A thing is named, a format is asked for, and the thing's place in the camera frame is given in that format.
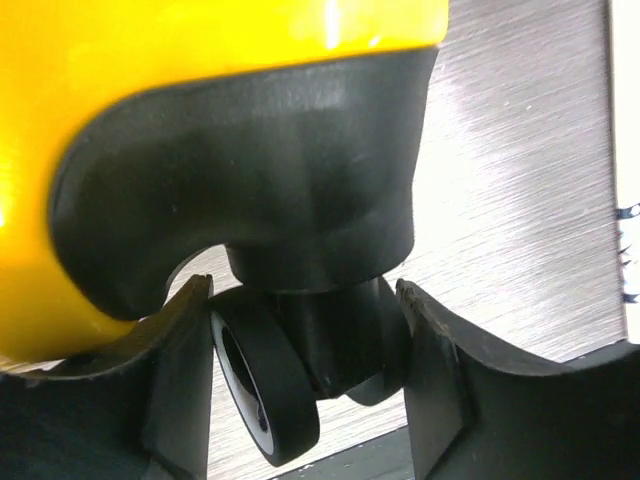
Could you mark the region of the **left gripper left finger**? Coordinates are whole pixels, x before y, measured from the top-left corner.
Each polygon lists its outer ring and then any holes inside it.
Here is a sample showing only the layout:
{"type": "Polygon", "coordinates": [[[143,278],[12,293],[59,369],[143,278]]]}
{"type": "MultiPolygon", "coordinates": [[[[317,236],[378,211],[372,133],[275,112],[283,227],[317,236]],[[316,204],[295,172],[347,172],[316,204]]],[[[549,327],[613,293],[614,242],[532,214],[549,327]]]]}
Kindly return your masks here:
{"type": "Polygon", "coordinates": [[[213,369],[210,277],[124,338],[1,378],[4,479],[203,479],[213,369]]]}

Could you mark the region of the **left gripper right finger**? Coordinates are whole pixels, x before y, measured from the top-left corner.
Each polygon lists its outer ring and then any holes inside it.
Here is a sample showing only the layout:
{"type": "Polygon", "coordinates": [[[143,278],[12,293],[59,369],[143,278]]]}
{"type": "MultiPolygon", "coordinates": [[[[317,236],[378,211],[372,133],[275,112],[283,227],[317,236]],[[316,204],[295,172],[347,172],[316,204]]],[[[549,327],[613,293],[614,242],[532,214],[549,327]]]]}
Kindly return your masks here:
{"type": "Polygon", "coordinates": [[[419,479],[635,479],[639,349],[559,363],[456,315],[409,281],[404,394],[419,479]]]}

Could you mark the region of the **yellow Pikachu suitcase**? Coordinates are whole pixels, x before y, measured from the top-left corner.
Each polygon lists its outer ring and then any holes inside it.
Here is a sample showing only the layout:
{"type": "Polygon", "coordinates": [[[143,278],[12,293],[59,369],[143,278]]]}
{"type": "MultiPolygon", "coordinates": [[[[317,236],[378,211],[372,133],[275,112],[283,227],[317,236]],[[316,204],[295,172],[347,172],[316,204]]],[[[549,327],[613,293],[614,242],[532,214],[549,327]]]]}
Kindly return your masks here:
{"type": "Polygon", "coordinates": [[[220,365],[257,449],[313,448],[317,404],[404,382],[386,274],[445,1],[5,1],[1,378],[128,335],[211,278],[220,365]]]}

